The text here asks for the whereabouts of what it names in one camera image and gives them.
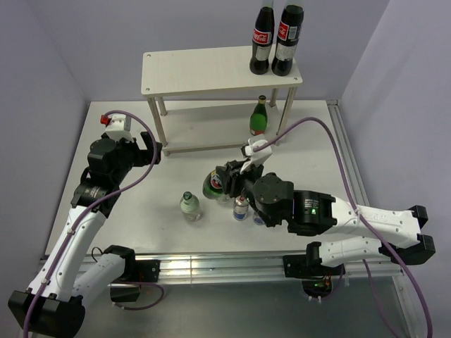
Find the green glass bottle yellow label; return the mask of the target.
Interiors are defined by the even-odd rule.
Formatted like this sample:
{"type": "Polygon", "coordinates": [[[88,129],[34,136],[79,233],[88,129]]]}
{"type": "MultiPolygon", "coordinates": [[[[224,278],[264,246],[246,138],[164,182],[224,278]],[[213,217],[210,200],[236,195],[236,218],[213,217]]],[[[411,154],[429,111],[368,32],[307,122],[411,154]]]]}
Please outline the green glass bottle yellow label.
{"type": "Polygon", "coordinates": [[[211,200],[218,200],[224,196],[223,185],[216,170],[206,176],[202,185],[202,194],[211,200]]]}

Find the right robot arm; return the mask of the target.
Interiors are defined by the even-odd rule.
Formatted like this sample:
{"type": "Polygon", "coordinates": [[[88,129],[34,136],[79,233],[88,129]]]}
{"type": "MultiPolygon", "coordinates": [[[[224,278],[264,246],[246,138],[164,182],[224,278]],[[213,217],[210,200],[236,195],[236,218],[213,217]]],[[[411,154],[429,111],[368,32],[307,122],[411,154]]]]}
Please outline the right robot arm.
{"type": "Polygon", "coordinates": [[[387,211],[354,205],[330,194],[296,190],[262,165],[231,161],[216,167],[224,194],[244,197],[265,226],[286,224],[301,237],[347,234],[349,239],[312,242],[306,269],[315,275],[351,261],[388,257],[399,265],[421,265],[435,254],[433,238],[421,233],[428,220],[423,206],[387,211]]]}

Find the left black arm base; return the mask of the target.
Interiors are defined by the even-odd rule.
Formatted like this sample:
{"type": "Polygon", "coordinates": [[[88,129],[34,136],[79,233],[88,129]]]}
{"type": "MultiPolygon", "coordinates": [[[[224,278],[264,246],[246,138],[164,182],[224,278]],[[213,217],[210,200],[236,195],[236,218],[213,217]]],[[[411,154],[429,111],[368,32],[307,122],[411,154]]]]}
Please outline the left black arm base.
{"type": "Polygon", "coordinates": [[[159,278],[160,260],[137,260],[132,272],[119,277],[110,286],[110,299],[116,303],[132,303],[138,300],[143,286],[124,282],[156,283],[159,278]]]}

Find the green glass bottle red label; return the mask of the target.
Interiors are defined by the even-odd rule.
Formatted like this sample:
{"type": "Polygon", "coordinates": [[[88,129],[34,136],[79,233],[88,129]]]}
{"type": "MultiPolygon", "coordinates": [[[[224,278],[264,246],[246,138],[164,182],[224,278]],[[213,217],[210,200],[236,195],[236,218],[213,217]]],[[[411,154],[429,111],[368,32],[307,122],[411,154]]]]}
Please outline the green glass bottle red label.
{"type": "Polygon", "coordinates": [[[257,136],[265,133],[267,125],[266,96],[260,95],[249,120],[249,131],[253,136],[257,136]]]}

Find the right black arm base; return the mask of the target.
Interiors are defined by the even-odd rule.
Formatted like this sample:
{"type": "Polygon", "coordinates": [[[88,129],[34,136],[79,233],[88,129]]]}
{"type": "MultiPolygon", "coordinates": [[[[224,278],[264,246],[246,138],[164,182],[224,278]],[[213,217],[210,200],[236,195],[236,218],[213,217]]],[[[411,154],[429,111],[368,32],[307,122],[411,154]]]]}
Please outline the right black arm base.
{"type": "Polygon", "coordinates": [[[345,274],[344,265],[335,268],[320,265],[308,267],[304,254],[283,256],[283,268],[286,278],[301,281],[302,291],[307,300],[318,303],[333,293],[345,274]]]}

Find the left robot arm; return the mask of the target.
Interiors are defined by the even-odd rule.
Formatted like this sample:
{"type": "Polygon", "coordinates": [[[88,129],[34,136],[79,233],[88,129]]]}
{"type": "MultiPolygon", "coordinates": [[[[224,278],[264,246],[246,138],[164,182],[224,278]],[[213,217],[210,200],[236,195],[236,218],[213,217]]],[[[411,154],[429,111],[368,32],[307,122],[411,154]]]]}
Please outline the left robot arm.
{"type": "Polygon", "coordinates": [[[113,140],[106,134],[90,145],[88,166],[74,191],[61,236],[46,263],[24,292],[14,291],[8,307],[24,334],[74,337],[82,326],[86,308],[116,280],[137,277],[133,249],[111,245],[98,263],[78,275],[93,239],[110,216],[123,192],[121,182],[132,168],[152,167],[161,160],[162,145],[150,132],[136,139],[113,140]]]}

